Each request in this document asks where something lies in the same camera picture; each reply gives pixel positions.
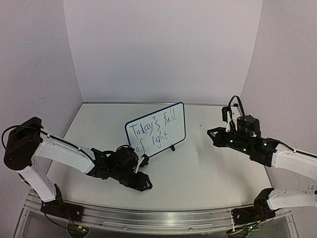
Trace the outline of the blue framed whiteboard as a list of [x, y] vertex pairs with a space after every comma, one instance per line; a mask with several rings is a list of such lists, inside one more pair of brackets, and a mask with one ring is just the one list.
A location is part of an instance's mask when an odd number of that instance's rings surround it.
[[125, 124], [129, 145], [138, 156], [154, 156], [186, 138], [185, 106], [178, 102]]

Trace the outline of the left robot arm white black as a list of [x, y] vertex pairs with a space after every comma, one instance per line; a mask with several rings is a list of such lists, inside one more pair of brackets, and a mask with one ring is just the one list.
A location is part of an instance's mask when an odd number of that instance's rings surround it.
[[5, 150], [4, 164], [16, 171], [57, 216], [66, 212], [66, 204], [58, 185], [38, 169], [39, 158], [59, 162], [93, 178], [114, 179], [136, 191], [153, 187], [149, 176], [139, 170], [149, 163], [146, 154], [138, 156], [129, 145], [122, 145], [115, 151], [75, 145], [45, 132], [38, 117], [6, 128], [1, 143]]

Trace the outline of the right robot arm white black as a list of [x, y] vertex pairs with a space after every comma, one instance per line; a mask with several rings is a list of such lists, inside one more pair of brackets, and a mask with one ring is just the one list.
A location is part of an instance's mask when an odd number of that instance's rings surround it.
[[[227, 127], [206, 130], [215, 147], [231, 148], [266, 167], [284, 169], [313, 180], [317, 179], [316, 155], [292, 148], [276, 139], [262, 138], [258, 119], [240, 116], [236, 121], [228, 120], [227, 124]], [[315, 188], [302, 192], [268, 188], [262, 190], [254, 200], [255, 209], [263, 213], [281, 208], [316, 205]]]

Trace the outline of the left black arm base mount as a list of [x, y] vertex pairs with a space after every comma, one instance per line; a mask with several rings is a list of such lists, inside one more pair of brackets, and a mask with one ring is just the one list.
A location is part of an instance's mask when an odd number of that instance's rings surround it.
[[67, 219], [71, 222], [80, 222], [83, 217], [84, 207], [81, 205], [64, 202], [56, 197], [49, 202], [42, 202], [41, 212], [58, 218]]

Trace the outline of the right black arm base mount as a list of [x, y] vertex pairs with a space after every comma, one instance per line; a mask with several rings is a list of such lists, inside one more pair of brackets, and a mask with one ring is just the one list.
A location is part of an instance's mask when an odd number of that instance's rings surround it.
[[231, 215], [236, 225], [244, 225], [276, 216], [275, 210], [271, 210], [267, 204], [255, 204], [244, 208], [235, 208], [231, 211]]

